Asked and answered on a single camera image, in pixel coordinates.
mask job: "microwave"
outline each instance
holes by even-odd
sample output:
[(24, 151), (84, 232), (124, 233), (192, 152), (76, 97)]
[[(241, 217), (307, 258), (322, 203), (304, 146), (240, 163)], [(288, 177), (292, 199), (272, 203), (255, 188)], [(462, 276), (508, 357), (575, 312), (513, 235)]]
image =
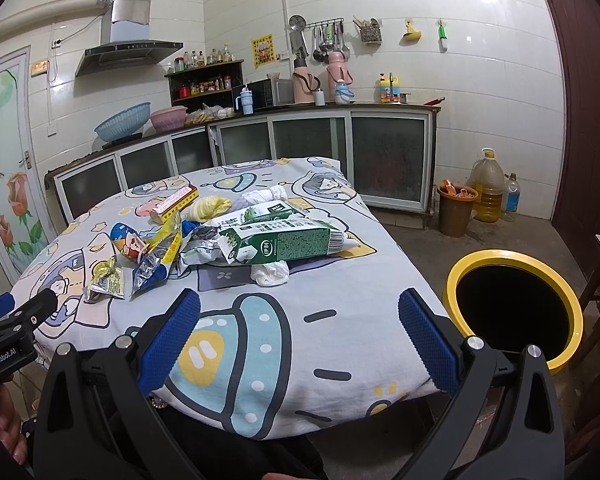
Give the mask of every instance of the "microwave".
[[(254, 112), (295, 103), (292, 79), (263, 79), (248, 83), (247, 86), (253, 93)], [(240, 90), (241, 88), (234, 89), (234, 101), (240, 95)]]

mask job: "light switch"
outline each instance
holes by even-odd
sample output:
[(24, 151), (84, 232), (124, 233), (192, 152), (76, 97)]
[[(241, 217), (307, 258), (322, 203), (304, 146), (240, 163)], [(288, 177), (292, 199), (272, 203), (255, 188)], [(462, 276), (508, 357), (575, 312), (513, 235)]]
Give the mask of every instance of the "light switch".
[(36, 61), (35, 63), (31, 63), (31, 77), (46, 74), (49, 70), (49, 61), (48, 59), (43, 59), (41, 61)]

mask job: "yellow poster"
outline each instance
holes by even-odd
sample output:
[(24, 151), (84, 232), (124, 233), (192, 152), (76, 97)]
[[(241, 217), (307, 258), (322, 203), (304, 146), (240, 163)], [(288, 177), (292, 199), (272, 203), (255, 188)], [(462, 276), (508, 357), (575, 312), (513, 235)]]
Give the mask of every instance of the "yellow poster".
[(253, 65), (256, 68), (276, 60), (276, 55), (273, 52), (272, 34), (251, 41), (251, 49), (253, 50)]

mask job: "blue plastic basket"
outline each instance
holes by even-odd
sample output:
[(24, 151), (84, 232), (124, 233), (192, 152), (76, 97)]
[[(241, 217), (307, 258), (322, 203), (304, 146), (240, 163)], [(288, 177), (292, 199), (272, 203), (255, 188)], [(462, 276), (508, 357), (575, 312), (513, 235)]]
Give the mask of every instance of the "blue plastic basket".
[(115, 114), (96, 126), (95, 130), (102, 140), (112, 142), (134, 134), (149, 120), (150, 115), (151, 103), (141, 103)]

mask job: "yellow trash bin rim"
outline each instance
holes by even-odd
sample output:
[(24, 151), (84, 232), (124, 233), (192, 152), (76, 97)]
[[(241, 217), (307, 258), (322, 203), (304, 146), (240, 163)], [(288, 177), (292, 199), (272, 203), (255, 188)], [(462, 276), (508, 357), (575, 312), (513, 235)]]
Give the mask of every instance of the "yellow trash bin rim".
[(551, 286), (562, 301), (568, 316), (570, 333), (567, 337), (567, 345), (561, 354), (547, 363), (549, 371), (554, 375), (557, 374), (567, 364), (580, 344), (583, 330), (582, 311), (578, 298), (569, 284), (560, 274), (540, 260), (536, 260), (526, 254), (500, 249), (477, 251), (458, 260), (451, 269), (451, 272), (449, 272), (443, 294), (443, 304), (449, 317), (463, 336), (475, 335), (460, 313), (458, 298), (456, 298), (456, 289), (460, 280), (471, 270), (477, 269), (477, 267), (492, 265), (516, 267), (534, 274)]

